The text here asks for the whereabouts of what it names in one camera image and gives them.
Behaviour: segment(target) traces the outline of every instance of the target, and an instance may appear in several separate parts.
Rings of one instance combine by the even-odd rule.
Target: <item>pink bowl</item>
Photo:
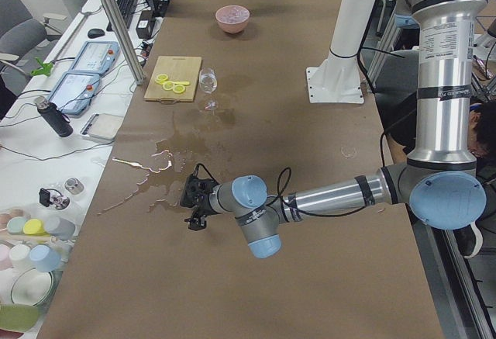
[[[219,27],[229,34],[243,31],[249,18],[250,11],[241,5],[227,5],[215,13]]]

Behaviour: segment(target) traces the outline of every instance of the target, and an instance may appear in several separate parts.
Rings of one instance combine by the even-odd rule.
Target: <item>white desk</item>
[[[140,16],[139,11],[145,7],[142,3],[144,0],[138,0],[136,14],[133,17],[129,27],[129,35],[134,47],[138,47],[143,40],[139,39],[136,34],[136,24]],[[82,12],[95,12],[101,6],[100,0],[88,0]],[[74,21],[69,25],[67,31],[59,40],[54,49],[50,52],[46,62],[53,60],[60,48],[70,38],[71,33],[77,28],[81,20],[84,19],[82,14],[78,14]],[[100,28],[105,30],[108,19],[105,11],[100,9],[98,13],[89,16],[77,33],[71,38],[65,49],[58,55],[58,58],[75,57],[81,49],[83,43],[88,40],[87,32],[91,28]],[[155,25],[155,31],[160,28],[161,22]],[[117,41],[113,32],[105,32],[94,40],[114,40]],[[60,79],[60,76],[71,66],[72,61],[61,61],[55,63],[52,75],[34,77],[26,86],[25,91],[33,89],[51,90]],[[105,87],[92,101],[86,112],[80,118],[72,118],[71,126],[74,132],[65,138],[60,138],[51,129],[43,118],[20,123],[16,126],[8,126],[21,120],[38,116],[39,113],[33,106],[25,106],[38,95],[47,95],[46,92],[30,92],[21,95],[14,106],[7,114],[7,117],[14,116],[22,108],[18,116],[13,119],[5,118],[0,122],[0,144],[25,154],[36,157],[52,157],[69,153],[77,149],[85,149],[96,145],[94,141],[84,140],[80,135],[89,117],[95,113],[108,113],[117,116],[124,116],[133,96],[133,90],[136,87],[134,78],[125,65],[126,61],[122,54],[112,66],[111,72],[105,76],[101,83],[100,89]],[[47,217],[50,214],[57,214],[61,217],[67,217],[79,226],[84,220],[84,216],[95,194],[98,182],[108,160],[112,145],[98,147],[92,150],[79,152],[66,157],[51,159],[48,161],[37,161],[32,158],[23,157],[11,153],[5,149],[0,149],[0,212],[12,207],[20,207],[30,212],[32,217]],[[54,209],[45,209],[38,203],[38,191],[40,188],[53,187],[54,183],[63,184],[68,178],[78,178],[84,184],[84,191],[78,196],[72,196],[73,202],[63,211]],[[10,289],[18,273],[10,268],[0,271],[0,301],[10,303]],[[22,337],[36,337],[43,320],[25,333]]]

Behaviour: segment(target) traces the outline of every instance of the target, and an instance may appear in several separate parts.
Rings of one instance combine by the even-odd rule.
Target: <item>person's hair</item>
[[[496,100],[480,104],[475,110],[480,113],[479,121],[474,127],[477,142],[487,148],[489,160],[496,160]]]

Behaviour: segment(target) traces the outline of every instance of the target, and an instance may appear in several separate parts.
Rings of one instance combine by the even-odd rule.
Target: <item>warning label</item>
[[[473,36],[474,24],[471,20],[422,29],[419,63],[454,59],[472,61]]]

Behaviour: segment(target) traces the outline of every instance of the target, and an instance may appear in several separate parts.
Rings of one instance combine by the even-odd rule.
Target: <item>computer mouse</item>
[[[88,38],[94,39],[94,38],[99,38],[100,36],[104,36],[105,31],[102,29],[89,29],[88,31]]]

